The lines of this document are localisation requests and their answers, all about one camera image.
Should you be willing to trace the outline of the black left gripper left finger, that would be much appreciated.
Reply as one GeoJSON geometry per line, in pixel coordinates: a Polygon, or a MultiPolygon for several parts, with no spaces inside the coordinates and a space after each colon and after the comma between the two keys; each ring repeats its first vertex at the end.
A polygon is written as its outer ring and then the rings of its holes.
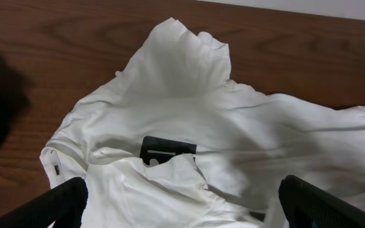
{"type": "Polygon", "coordinates": [[[0,217],[0,228],[80,228],[87,198],[84,179],[74,177],[0,217]]]}

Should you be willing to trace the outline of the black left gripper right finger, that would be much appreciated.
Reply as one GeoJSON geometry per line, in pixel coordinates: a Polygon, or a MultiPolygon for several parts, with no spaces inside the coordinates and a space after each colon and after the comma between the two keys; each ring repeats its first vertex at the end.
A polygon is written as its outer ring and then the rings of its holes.
{"type": "Polygon", "coordinates": [[[294,175],[279,186],[290,228],[365,228],[365,212],[294,175]]]}

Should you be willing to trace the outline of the white Puma t-shirt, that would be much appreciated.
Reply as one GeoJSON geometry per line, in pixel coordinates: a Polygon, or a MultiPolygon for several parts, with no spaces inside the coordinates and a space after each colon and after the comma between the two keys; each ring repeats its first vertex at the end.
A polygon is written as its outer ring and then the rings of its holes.
{"type": "Polygon", "coordinates": [[[365,106],[333,110],[231,80],[227,44],[157,25],[41,152],[52,187],[81,177],[83,227],[260,227],[297,177],[365,211],[365,106]]]}

